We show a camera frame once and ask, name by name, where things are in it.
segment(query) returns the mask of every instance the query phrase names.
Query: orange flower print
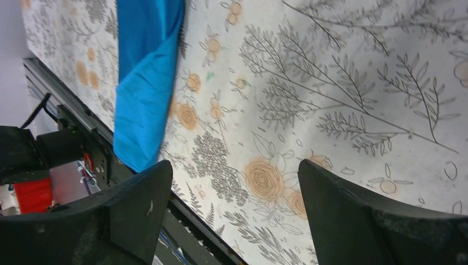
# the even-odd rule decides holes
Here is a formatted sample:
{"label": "orange flower print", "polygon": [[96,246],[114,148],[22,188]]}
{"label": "orange flower print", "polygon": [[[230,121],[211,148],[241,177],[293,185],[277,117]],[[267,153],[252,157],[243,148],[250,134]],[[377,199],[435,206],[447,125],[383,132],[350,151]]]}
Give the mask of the orange flower print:
{"label": "orange flower print", "polygon": [[219,43],[217,37],[219,34],[212,33],[211,27],[209,25],[206,26],[206,31],[208,38],[205,39],[205,42],[199,42],[201,48],[206,51],[206,57],[203,60],[202,66],[205,67],[206,65],[211,66],[211,63],[215,62],[220,50],[223,49],[221,44]]}
{"label": "orange flower print", "polygon": [[224,22],[224,27],[226,28],[226,31],[229,32],[229,25],[234,26],[239,21],[239,17],[242,13],[242,6],[240,4],[240,1],[234,0],[231,0],[231,4],[228,4],[226,2],[221,2],[220,4],[222,7],[229,10],[226,20]]}
{"label": "orange flower print", "polygon": [[200,77],[196,73],[191,73],[185,80],[187,82],[187,87],[195,92],[198,93],[201,89],[201,80]]}
{"label": "orange flower print", "polygon": [[274,202],[283,195],[283,176],[263,160],[250,162],[245,168],[245,178],[247,187],[259,199]]}
{"label": "orange flower print", "polygon": [[88,74],[89,77],[89,84],[91,85],[92,88],[95,90],[99,89],[99,78],[96,72],[90,71]]}
{"label": "orange flower print", "polygon": [[386,163],[385,164],[385,175],[387,176],[387,179],[385,178],[374,178],[369,180],[368,182],[370,183],[379,183],[380,190],[385,193],[385,194],[394,194],[397,192],[397,184],[402,184],[402,185],[410,185],[413,184],[413,182],[410,181],[401,181],[397,179],[392,179],[391,178],[391,171],[390,171],[390,166]]}
{"label": "orange flower print", "polygon": [[468,60],[461,61],[455,66],[454,75],[464,88],[468,88]]}
{"label": "orange flower print", "polygon": [[76,74],[78,75],[78,80],[82,85],[88,85],[88,71],[86,70],[86,66],[84,62],[77,61],[76,65]]}
{"label": "orange flower print", "polygon": [[219,101],[216,98],[211,98],[210,104],[213,108],[219,108]]}
{"label": "orange flower print", "polygon": [[327,170],[332,170],[333,165],[330,159],[326,156],[321,156],[321,155],[313,155],[309,158],[310,161],[314,162],[315,164],[327,169]]}
{"label": "orange flower print", "polygon": [[88,60],[90,62],[94,62],[95,59],[96,59],[96,55],[94,53],[94,50],[93,50],[93,48],[89,47],[88,48]]}
{"label": "orange flower print", "polygon": [[295,191],[288,197],[288,205],[297,216],[307,219],[306,208],[300,191]]}
{"label": "orange flower print", "polygon": [[222,117],[222,111],[219,107],[211,107],[210,114],[216,120],[219,120]]}
{"label": "orange flower print", "polygon": [[31,9],[32,0],[21,0],[21,7],[23,10]]}
{"label": "orange flower print", "polygon": [[231,91],[237,91],[241,95],[241,97],[243,97],[244,99],[248,99],[242,90],[244,90],[246,87],[251,87],[252,85],[250,85],[242,77],[238,77],[235,82],[231,81],[230,83],[233,86],[231,88]]}
{"label": "orange flower print", "polygon": [[175,99],[174,96],[172,96],[172,99],[171,99],[171,104],[169,106],[169,116],[173,116],[174,114],[177,114],[177,107],[178,107],[178,103]]}
{"label": "orange flower print", "polygon": [[177,118],[182,126],[189,130],[195,129],[198,123],[195,110],[189,104],[182,104],[177,108]]}

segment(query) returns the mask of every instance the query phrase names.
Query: blue cloth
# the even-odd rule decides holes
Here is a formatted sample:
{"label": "blue cloth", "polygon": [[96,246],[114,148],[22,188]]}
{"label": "blue cloth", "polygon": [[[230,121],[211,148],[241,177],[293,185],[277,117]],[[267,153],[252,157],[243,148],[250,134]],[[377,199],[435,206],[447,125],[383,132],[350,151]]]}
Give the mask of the blue cloth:
{"label": "blue cloth", "polygon": [[177,64],[183,0],[117,0],[114,152],[136,172],[156,163]]}

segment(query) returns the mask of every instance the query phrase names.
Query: red object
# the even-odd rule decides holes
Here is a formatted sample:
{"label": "red object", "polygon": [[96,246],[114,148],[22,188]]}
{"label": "red object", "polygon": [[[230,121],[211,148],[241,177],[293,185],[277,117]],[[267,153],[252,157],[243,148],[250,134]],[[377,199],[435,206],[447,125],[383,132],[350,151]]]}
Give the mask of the red object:
{"label": "red object", "polygon": [[50,178],[14,184],[13,188],[22,214],[45,213],[52,205]]}

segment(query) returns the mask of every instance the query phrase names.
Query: botanical print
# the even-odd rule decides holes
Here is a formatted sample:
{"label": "botanical print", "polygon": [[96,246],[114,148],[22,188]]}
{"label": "botanical print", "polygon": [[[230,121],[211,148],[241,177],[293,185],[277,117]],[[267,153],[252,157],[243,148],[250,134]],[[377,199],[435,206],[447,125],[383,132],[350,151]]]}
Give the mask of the botanical print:
{"label": "botanical print", "polygon": [[393,194],[397,192],[397,187],[399,185],[409,185],[413,184],[413,182],[410,181],[402,181],[398,179],[392,179],[391,178],[391,171],[390,167],[388,164],[385,164],[385,176],[386,178],[374,178],[369,180],[369,183],[376,183],[379,184],[380,190],[384,192],[385,194]]}
{"label": "botanical print", "polygon": [[206,26],[206,38],[203,42],[199,42],[201,48],[206,51],[206,57],[203,60],[202,66],[211,66],[216,62],[216,59],[222,47],[218,41],[219,34],[211,32],[211,26]]}
{"label": "botanical print", "polygon": [[460,80],[460,84],[463,87],[468,88],[468,53],[464,51],[451,51],[450,54],[460,61],[454,67],[456,79]]}
{"label": "botanical print", "polygon": [[22,0],[22,7],[29,49],[112,129],[119,65],[115,2]]}
{"label": "botanical print", "polygon": [[[112,128],[115,1],[22,7],[31,49]],[[318,264],[303,159],[389,198],[468,214],[468,2],[186,7],[159,158],[172,163],[176,195],[247,263]]]}
{"label": "botanical print", "polygon": [[226,20],[224,22],[224,27],[226,31],[229,32],[230,25],[236,25],[239,22],[239,18],[242,13],[241,1],[231,0],[231,3],[221,2],[221,6],[228,10]]}

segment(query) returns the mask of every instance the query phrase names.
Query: floral tablecloth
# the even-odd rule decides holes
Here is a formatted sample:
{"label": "floral tablecloth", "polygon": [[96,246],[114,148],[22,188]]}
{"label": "floral tablecloth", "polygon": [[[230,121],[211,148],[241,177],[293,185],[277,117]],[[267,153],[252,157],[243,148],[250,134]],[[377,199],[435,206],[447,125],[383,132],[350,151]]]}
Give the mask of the floral tablecloth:
{"label": "floral tablecloth", "polygon": [[[22,3],[29,47],[113,128],[114,1]],[[317,262],[304,158],[387,197],[467,214],[467,9],[188,0],[161,147],[173,190],[251,264]]]}

